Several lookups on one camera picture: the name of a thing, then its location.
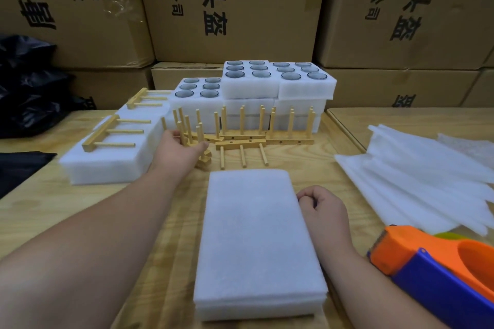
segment person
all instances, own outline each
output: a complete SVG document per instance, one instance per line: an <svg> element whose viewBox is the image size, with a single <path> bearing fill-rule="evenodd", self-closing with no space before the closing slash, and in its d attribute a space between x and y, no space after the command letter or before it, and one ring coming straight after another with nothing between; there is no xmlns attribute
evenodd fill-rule
<svg viewBox="0 0 494 329"><path fill-rule="evenodd" d="M109 328L144 267L173 192L207 149L166 131L150 170L0 260L0 328ZM356 328L444 325L357 254L343 202L297 195L322 267Z"/></svg>

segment brown cardboard box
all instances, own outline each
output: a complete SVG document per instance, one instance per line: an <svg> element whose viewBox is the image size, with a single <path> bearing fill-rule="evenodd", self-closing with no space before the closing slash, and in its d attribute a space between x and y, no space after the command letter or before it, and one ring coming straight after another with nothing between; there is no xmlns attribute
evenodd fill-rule
<svg viewBox="0 0 494 329"><path fill-rule="evenodd" d="M462 107L494 107L494 69L480 72Z"/></svg>
<svg viewBox="0 0 494 329"><path fill-rule="evenodd" d="M159 62L152 67L151 72L157 90L174 90L183 78L221 77L223 64Z"/></svg>
<svg viewBox="0 0 494 329"><path fill-rule="evenodd" d="M151 66L142 69L70 72L74 95L94 101L96 109L119 109L143 87L153 89Z"/></svg>
<svg viewBox="0 0 494 329"><path fill-rule="evenodd" d="M494 0L324 0L315 57L324 67L478 69L493 20Z"/></svg>
<svg viewBox="0 0 494 329"><path fill-rule="evenodd" d="M458 107L476 71L325 69L338 81L333 107Z"/></svg>
<svg viewBox="0 0 494 329"><path fill-rule="evenodd" d="M160 61L311 61L321 0L144 0L144 5Z"/></svg>
<svg viewBox="0 0 494 329"><path fill-rule="evenodd" d="M63 68L139 68L154 61L142 0L2 0L1 33L55 43Z"/></svg>

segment wooden dowel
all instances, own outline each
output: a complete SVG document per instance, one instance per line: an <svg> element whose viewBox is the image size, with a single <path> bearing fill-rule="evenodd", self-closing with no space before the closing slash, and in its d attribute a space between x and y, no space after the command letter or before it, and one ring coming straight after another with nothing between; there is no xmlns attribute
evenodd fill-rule
<svg viewBox="0 0 494 329"><path fill-rule="evenodd" d="M177 115L177 110L176 109L173 110L173 118L175 119L175 125L177 125L177 123L178 123L178 115Z"/></svg>
<svg viewBox="0 0 494 329"><path fill-rule="evenodd" d="M220 169L225 170L225 148L223 146L220 147L219 155L220 155Z"/></svg>
<svg viewBox="0 0 494 329"><path fill-rule="evenodd" d="M141 99L168 100L166 96L141 96Z"/></svg>
<svg viewBox="0 0 494 329"><path fill-rule="evenodd" d="M185 115L185 125L187 126L187 136L189 138L189 144L192 144L192 129L190 128L190 119L188 115Z"/></svg>
<svg viewBox="0 0 494 329"><path fill-rule="evenodd" d="M142 105L144 107L161 107L163 103L134 103L134 105Z"/></svg>
<svg viewBox="0 0 494 329"><path fill-rule="evenodd" d="M182 111L182 107L178 108L178 115L180 116L180 120L182 121L182 126L184 128L184 133L185 133L185 118L184 118L184 113Z"/></svg>
<svg viewBox="0 0 494 329"><path fill-rule="evenodd" d="M131 119L117 119L119 123L133 123L133 124L151 124L151 120L131 120Z"/></svg>
<svg viewBox="0 0 494 329"><path fill-rule="evenodd" d="M204 141L204 133L202 132L202 122L199 123L198 126L196 126L196 132L197 132L197 142L203 142Z"/></svg>
<svg viewBox="0 0 494 329"><path fill-rule="evenodd" d="M228 133L228 126L226 125L226 107L223 106L221 108L221 131L223 132L223 135L225 133Z"/></svg>
<svg viewBox="0 0 494 329"><path fill-rule="evenodd" d="M262 130L264 128L264 113L266 112L266 108L261 106L261 115L259 116L259 134L262 134Z"/></svg>
<svg viewBox="0 0 494 329"><path fill-rule="evenodd" d="M295 112L290 112L290 118L288 120L288 139L293 137L293 119L295 118Z"/></svg>
<svg viewBox="0 0 494 329"><path fill-rule="evenodd" d="M247 168L247 162L245 161L245 152L243 145L240 145L240 159L242 160L242 168Z"/></svg>
<svg viewBox="0 0 494 329"><path fill-rule="evenodd" d="M245 129L245 106L240 107L240 135L244 135Z"/></svg>
<svg viewBox="0 0 494 329"><path fill-rule="evenodd" d="M262 155L262 159L264 161L264 166L268 167L269 166L268 158L266 157L266 153L264 152L264 147L262 146L262 143L259 144L259 149L261 150L261 155Z"/></svg>
<svg viewBox="0 0 494 329"><path fill-rule="evenodd" d="M135 143L105 143L105 142L95 142L95 146L100 147L135 147Z"/></svg>
<svg viewBox="0 0 494 329"><path fill-rule="evenodd" d="M182 121L178 121L177 122L177 129L180 133L180 142L182 143L182 145L186 146L187 145L187 139L185 139L185 135L184 135L184 128L183 128L183 125L182 125Z"/></svg>
<svg viewBox="0 0 494 329"><path fill-rule="evenodd" d="M107 129L109 134L144 134L143 129Z"/></svg>
<svg viewBox="0 0 494 329"><path fill-rule="evenodd" d="M307 118L307 128L305 129L305 137L307 139L312 138L312 126L314 124L314 119L316 118L316 113L312 111Z"/></svg>
<svg viewBox="0 0 494 329"><path fill-rule="evenodd" d="M214 127L216 128L216 138L219 139L219 117L218 112L214 113Z"/></svg>
<svg viewBox="0 0 494 329"><path fill-rule="evenodd" d="M274 133L275 133L275 116L276 112L271 111L271 120L269 120L269 138L274 139Z"/></svg>

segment orange plastic handle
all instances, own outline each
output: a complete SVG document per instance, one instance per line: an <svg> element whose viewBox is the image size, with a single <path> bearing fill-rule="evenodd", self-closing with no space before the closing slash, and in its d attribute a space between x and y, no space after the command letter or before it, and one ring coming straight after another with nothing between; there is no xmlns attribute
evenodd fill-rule
<svg viewBox="0 0 494 329"><path fill-rule="evenodd" d="M446 240L413 226L387 226L370 250L370 261L394 275L424 248L439 264L494 303L494 248L470 239Z"/></svg>

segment wooden table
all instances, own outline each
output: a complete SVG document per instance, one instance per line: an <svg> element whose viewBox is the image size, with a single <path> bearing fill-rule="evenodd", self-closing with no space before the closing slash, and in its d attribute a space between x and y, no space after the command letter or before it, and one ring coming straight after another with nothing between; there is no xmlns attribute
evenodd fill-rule
<svg viewBox="0 0 494 329"><path fill-rule="evenodd" d="M379 124L427 138L494 142L494 108L330 108L328 114L362 152L372 136L367 126Z"/></svg>
<svg viewBox="0 0 494 329"><path fill-rule="evenodd" d="M95 204L123 184L71 186L58 159L114 111L79 111L43 135L0 140L0 151L43 151L59 155L0 200L0 257L59 221ZM314 145L267 146L270 168L287 170L296 190L319 184L347 205L353 242L364 255L383 224L335 162L334 154L359 150L340 128L323 115ZM257 149L245 150L248 168L264 168ZM241 169L239 152L226 151L226 169ZM219 170L213 150L211 170ZM338 300L327 299L324 314L314 317L207 323L194 320L194 283L207 196L208 173L194 170L178 187L172 208L133 293L120 328L339 328L351 327Z"/></svg>

